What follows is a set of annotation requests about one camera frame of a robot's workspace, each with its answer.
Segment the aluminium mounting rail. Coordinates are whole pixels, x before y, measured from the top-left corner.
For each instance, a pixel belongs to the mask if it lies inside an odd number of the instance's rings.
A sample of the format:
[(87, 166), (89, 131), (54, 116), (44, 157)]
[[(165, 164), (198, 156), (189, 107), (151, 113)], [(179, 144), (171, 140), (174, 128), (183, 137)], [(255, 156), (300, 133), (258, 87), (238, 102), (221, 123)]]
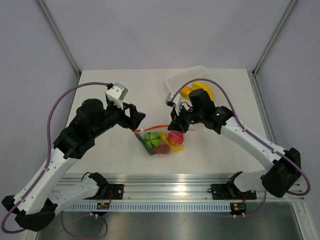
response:
[[(226, 174), (101, 174), (111, 184), (124, 185), (124, 202), (213, 202), (208, 188), (230, 178)], [(82, 176), (82, 173), (66, 173), (52, 192), (69, 190)], [(267, 194), (268, 202), (304, 202), (305, 199), (305, 196), (291, 194), (282, 198)]]

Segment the clear orange-zip bag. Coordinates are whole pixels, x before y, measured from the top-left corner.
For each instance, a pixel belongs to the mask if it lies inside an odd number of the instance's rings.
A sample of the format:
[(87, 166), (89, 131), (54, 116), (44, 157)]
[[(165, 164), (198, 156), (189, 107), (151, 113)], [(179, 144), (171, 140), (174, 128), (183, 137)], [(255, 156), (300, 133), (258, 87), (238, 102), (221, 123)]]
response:
[(180, 152), (185, 147), (186, 133), (168, 130), (168, 125), (156, 125), (133, 131), (150, 156), (169, 155)]

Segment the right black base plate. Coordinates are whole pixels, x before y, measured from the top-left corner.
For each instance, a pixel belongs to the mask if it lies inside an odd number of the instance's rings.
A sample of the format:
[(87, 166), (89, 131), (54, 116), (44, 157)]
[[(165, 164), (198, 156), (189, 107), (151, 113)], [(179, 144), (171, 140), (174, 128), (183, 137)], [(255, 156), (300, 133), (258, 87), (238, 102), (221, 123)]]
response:
[(241, 192), (235, 186), (226, 183), (214, 183), (207, 189), (213, 200), (256, 200), (255, 191)]

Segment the right aluminium frame post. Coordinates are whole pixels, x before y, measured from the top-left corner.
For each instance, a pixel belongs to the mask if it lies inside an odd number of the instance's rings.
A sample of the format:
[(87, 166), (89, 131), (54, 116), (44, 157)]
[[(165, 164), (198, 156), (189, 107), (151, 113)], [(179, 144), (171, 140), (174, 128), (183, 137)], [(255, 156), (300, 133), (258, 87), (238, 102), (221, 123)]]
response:
[(271, 54), (274, 46), (276, 45), (278, 39), (280, 38), (283, 30), (285, 29), (290, 17), (294, 13), (297, 5), (299, 4), (299, 0), (290, 0), (288, 5), (286, 6), (281, 18), (279, 19), (274, 31), (271, 34), (265, 48), (263, 49), (262, 54), (260, 55), (257, 63), (255, 64), (252, 75), (256, 78), (262, 69), (264, 63), (268, 59), (269, 55)]

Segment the red apple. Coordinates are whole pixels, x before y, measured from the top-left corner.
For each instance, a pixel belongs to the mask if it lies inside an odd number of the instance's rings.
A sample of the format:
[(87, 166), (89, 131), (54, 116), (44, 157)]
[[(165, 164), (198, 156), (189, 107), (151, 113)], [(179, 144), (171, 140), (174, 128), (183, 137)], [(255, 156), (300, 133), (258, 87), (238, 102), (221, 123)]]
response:
[(167, 135), (167, 140), (172, 146), (180, 146), (184, 143), (184, 133), (180, 131), (170, 131)]

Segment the green apple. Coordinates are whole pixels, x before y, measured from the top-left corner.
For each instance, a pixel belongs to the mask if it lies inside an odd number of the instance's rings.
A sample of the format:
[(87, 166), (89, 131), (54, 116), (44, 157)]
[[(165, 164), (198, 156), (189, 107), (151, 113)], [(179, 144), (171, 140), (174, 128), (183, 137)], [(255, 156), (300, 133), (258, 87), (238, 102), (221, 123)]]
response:
[(143, 138), (146, 141), (146, 144), (149, 148), (157, 147), (161, 143), (161, 137), (158, 132), (146, 132), (143, 135)]

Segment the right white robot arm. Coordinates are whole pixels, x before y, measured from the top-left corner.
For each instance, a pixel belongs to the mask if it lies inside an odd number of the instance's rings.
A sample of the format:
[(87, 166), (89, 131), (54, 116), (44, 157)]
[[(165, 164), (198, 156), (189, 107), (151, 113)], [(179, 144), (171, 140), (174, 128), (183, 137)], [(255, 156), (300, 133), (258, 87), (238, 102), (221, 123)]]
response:
[(222, 135), (252, 155), (263, 170), (239, 171), (227, 182), (227, 193), (239, 198), (244, 192), (266, 190), (281, 198), (300, 178), (301, 154), (295, 148), (280, 147), (239, 124), (235, 114), (225, 106), (215, 106), (209, 94), (203, 89), (189, 94), (191, 105), (183, 103), (169, 94), (166, 105), (172, 108), (168, 130), (186, 133), (190, 125), (203, 124), (207, 129)]

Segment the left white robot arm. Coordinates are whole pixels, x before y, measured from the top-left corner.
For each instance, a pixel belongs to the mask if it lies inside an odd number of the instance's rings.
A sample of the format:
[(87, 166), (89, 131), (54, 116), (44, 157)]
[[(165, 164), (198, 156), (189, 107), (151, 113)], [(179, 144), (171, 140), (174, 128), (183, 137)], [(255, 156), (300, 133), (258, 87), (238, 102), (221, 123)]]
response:
[(109, 182), (100, 173), (91, 173), (87, 179), (68, 190), (53, 194), (53, 188), (65, 173), (95, 145), (95, 139), (119, 125), (134, 131), (146, 117), (134, 104), (122, 108), (112, 101), (107, 107), (99, 99), (87, 99), (76, 110), (69, 126), (61, 131), (53, 149), (33, 179), (16, 195), (5, 196), (2, 205), (24, 230), (39, 232), (46, 228), (65, 208), (84, 199), (111, 197)]

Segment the yellow bell pepper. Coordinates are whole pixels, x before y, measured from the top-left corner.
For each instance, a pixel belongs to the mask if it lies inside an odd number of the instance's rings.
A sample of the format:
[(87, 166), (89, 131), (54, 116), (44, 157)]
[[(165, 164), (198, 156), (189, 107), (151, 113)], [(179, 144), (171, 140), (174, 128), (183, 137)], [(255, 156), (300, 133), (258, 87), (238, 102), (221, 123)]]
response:
[(164, 143), (169, 145), (171, 152), (181, 151), (184, 148), (184, 142), (180, 146), (170, 145), (169, 142), (168, 142), (168, 139), (167, 139), (168, 134), (169, 134), (169, 132), (161, 132), (159, 135), (160, 135), (161, 139), (164, 141)]

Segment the aluminium frame post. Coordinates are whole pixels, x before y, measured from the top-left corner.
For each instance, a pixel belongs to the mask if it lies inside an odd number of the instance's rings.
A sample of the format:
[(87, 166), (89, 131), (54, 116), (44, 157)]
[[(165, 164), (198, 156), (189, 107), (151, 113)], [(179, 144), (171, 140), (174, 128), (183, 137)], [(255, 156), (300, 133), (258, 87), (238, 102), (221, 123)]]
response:
[(264, 63), (268, 59), (269, 55), (271, 54), (274, 46), (276, 45), (278, 39), (280, 38), (283, 30), (285, 29), (290, 17), (294, 13), (297, 5), (299, 4), (299, 0), (290, 0), (288, 5), (286, 6), (281, 18), (279, 19), (274, 31), (271, 34), (265, 48), (263, 49), (262, 54), (260, 55), (257, 63), (255, 64), (252, 75), (256, 78), (262, 69)]
[(73, 72), (77, 76), (78, 79), (81, 77), (82, 71), (78, 67), (78, 64), (76, 63), (68, 45), (66, 44), (63, 35), (61, 34), (56, 21), (53, 18), (53, 15), (48, 8), (46, 2), (44, 0), (36, 0), (36, 4), (39, 7), (40, 12), (43, 14), (43, 17), (45, 21), (47, 22), (50, 30), (52, 31), (52, 34), (54, 35), (58, 45), (60, 46), (60, 49), (62, 50), (64, 56), (66, 57), (67, 61), (69, 62), (70, 67), (72, 68)]

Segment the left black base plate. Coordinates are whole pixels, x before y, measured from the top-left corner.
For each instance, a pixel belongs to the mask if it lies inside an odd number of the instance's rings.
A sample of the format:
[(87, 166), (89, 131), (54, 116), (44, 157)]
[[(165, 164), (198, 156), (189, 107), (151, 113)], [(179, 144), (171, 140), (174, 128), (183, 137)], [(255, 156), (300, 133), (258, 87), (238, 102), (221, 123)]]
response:
[(106, 193), (101, 197), (102, 200), (122, 200), (124, 196), (124, 184), (109, 183)]

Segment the green spring onion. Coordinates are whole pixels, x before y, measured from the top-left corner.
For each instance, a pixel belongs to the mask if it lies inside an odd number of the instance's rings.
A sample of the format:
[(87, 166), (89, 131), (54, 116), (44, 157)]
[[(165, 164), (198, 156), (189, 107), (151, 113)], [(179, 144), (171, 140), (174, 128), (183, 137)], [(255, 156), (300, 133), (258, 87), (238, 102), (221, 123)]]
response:
[(150, 156), (153, 156), (154, 154), (152, 153), (151, 148), (147, 146), (146, 140), (143, 138), (143, 134), (141, 134), (140, 132), (135, 132), (134, 135), (139, 140), (139, 142), (142, 144), (142, 146), (145, 149), (145, 151)]

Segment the left aluminium frame post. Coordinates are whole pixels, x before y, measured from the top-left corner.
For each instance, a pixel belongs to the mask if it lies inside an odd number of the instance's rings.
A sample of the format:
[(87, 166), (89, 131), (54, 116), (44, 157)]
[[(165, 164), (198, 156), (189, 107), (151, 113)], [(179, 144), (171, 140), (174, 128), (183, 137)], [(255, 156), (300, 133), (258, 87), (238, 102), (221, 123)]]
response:
[(61, 34), (56, 21), (53, 18), (53, 15), (48, 8), (46, 2), (44, 0), (36, 0), (36, 4), (39, 7), (40, 12), (43, 14), (43, 17), (45, 21), (47, 22), (50, 30), (52, 31), (52, 34), (54, 35), (58, 45), (60, 46), (60, 49), (62, 50), (64, 56), (66, 57), (67, 61), (69, 62), (70, 67), (72, 68), (73, 72), (77, 76), (78, 79), (81, 77), (82, 71), (78, 67), (78, 64), (76, 63), (68, 45), (66, 44), (63, 35)]

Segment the purple grape bunch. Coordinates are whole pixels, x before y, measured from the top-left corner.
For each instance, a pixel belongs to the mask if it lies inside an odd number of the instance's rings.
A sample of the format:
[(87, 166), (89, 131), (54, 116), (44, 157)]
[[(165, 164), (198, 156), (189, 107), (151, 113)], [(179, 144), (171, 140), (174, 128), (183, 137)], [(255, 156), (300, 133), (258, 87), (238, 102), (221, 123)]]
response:
[(160, 144), (152, 147), (150, 150), (153, 155), (167, 155), (171, 152), (170, 146), (167, 144)]

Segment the green orange mango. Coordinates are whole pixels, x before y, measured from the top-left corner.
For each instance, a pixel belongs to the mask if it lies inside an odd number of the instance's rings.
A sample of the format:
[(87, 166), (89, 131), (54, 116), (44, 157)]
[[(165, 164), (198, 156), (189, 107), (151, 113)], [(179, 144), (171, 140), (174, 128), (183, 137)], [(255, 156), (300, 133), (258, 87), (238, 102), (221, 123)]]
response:
[(193, 91), (193, 89), (189, 86), (185, 86), (184, 88), (181, 89), (181, 91), (179, 92), (180, 95), (185, 98), (185, 99), (189, 99), (189, 94)]

